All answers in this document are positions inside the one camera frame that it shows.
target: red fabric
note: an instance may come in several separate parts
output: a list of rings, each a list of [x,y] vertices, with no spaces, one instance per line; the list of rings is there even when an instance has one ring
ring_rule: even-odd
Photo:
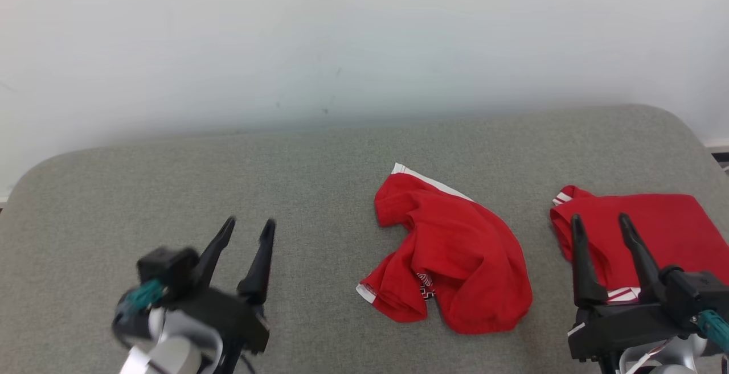
[[[432,279],[446,324],[461,334],[512,330],[531,306],[521,247],[495,214],[409,174],[387,178],[375,195],[380,226],[403,224],[403,244],[362,284],[373,306],[396,322],[427,317],[421,279]]]
[[[562,189],[572,200],[550,210],[567,260],[572,261],[572,215],[579,213],[590,241],[600,283],[609,290],[639,286],[633,257],[625,247],[617,217],[627,213],[656,258],[658,267],[679,265],[687,272],[709,270],[729,283],[729,246],[690,195],[601,196],[575,186]]]

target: robotic arm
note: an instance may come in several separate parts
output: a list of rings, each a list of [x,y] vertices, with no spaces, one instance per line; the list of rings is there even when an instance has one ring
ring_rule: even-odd
[[[140,286],[120,299],[112,331],[130,349],[120,374],[232,374],[244,351],[268,343],[263,303],[268,292],[276,223],[269,219],[237,295],[210,286],[220,253],[230,241],[230,217],[203,254],[159,247],[137,262]],[[149,352],[126,340],[153,341]]]
[[[603,374],[695,374],[696,356],[729,351],[729,287],[708,271],[685,273],[676,265],[659,270],[628,215],[620,214],[618,221],[641,286],[638,302],[607,303],[576,214],[572,276],[578,312],[568,333],[572,358],[596,361]],[[662,365],[643,367],[649,360]],[[627,369],[628,361],[638,363]]]

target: white stripe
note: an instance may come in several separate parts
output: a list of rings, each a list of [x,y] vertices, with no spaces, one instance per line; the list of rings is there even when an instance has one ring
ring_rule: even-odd
[[[435,186],[441,192],[448,193],[448,195],[458,196],[459,198],[464,198],[465,200],[470,200],[470,201],[473,202],[473,199],[471,199],[468,196],[464,195],[463,193],[461,193],[461,192],[453,189],[452,187],[448,187],[447,185],[444,185],[444,184],[442,184],[442,183],[440,183],[438,181],[435,181],[433,179],[430,179],[427,176],[423,176],[423,175],[419,174],[416,171],[412,171],[412,169],[410,169],[409,167],[407,167],[407,166],[405,166],[403,164],[396,163],[395,164],[395,167],[393,167],[393,169],[392,169],[392,173],[393,174],[408,174],[408,175],[412,175],[412,176],[417,177],[418,179],[420,179],[421,181],[423,181],[423,182],[425,182],[427,184],[430,184],[430,185]]]
[[[638,296],[638,294],[640,294],[640,287],[621,287],[619,289],[610,291],[610,293],[608,293],[607,295],[609,297],[612,297],[612,296],[615,296],[615,294],[622,294],[623,291],[627,291],[627,290],[632,291],[633,294],[635,294],[636,296]]]
[[[609,302],[614,301],[634,301],[636,298],[635,294],[633,294],[632,291],[626,291],[625,294],[619,297],[615,297],[614,299],[609,299]]]
[[[559,195],[557,195],[557,199],[562,200],[563,202],[568,202],[568,201],[572,200],[572,197],[570,197],[569,195],[567,195],[564,192],[560,192]]]
[[[372,293],[364,284],[357,284],[356,291],[363,299],[366,299],[369,304],[372,304],[375,301],[375,298],[377,298],[377,295]]]
[[[569,330],[569,331],[567,332],[567,337],[570,337],[570,335],[573,335],[573,334],[575,334],[576,332],[580,331],[580,329],[581,329],[581,328],[583,328],[583,327],[585,327],[585,323],[581,323],[580,325],[578,325],[578,326],[577,326],[577,327],[575,327],[574,329],[572,329],[572,330]]]

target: gray cushion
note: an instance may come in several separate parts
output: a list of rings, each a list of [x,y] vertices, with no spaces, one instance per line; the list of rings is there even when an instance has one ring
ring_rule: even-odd
[[[534,289],[516,330],[456,335],[434,302],[424,322],[398,324],[357,295],[357,282],[406,234],[380,229],[372,206],[394,162],[463,192],[513,229]],[[230,293],[266,219],[279,223],[271,342],[252,358],[260,373],[597,372],[567,348],[572,275],[548,216],[567,184],[598,195],[694,195],[729,236],[729,179],[680,120],[645,106],[52,158],[23,177],[0,214],[0,371],[118,372],[126,353],[109,324],[136,283],[135,261],[162,244],[202,249],[235,214],[213,279]],[[716,371],[716,359],[708,367]]]

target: white wall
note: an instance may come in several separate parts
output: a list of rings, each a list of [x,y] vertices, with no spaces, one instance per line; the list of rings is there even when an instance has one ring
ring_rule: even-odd
[[[0,0],[0,196],[175,133],[644,102],[729,144],[729,0]]]

